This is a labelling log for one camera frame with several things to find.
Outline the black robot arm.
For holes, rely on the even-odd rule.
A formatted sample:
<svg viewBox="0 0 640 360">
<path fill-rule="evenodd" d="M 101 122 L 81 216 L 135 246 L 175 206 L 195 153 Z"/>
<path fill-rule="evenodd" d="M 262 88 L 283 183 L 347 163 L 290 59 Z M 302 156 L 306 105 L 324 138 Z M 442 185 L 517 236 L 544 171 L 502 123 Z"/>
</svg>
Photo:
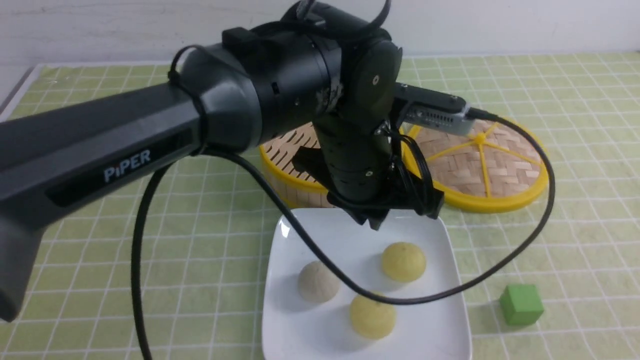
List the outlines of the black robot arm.
<svg viewBox="0 0 640 360">
<path fill-rule="evenodd" d="M 319 149 L 294 168 L 329 202 L 377 230 L 391 209 L 436 219 L 444 194 L 429 171 L 402 164 L 399 125 L 434 92 L 397 82 L 402 49 L 382 28 L 322 2 L 301 0 L 276 22 L 188 45 L 167 82 L 1 123 L 1 319 L 18 316 L 46 229 L 55 221 L 171 164 L 207 155 L 243 166 L 289 215 L 240 154 L 311 123 Z"/>
</svg>

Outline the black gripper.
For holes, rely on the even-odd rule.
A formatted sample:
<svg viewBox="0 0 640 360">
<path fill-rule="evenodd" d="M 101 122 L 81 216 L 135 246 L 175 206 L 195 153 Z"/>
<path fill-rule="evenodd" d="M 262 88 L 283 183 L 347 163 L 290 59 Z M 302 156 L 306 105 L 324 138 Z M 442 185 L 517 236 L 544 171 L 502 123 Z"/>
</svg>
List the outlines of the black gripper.
<svg viewBox="0 0 640 360">
<path fill-rule="evenodd" d="M 362 133 L 329 117 L 315 121 L 313 128 L 319 147 L 300 147 L 292 158 L 294 169 L 322 185 L 327 201 L 356 223 L 377 231 L 391 210 L 439 218 L 445 194 L 434 186 L 412 137 L 386 123 Z"/>
</svg>

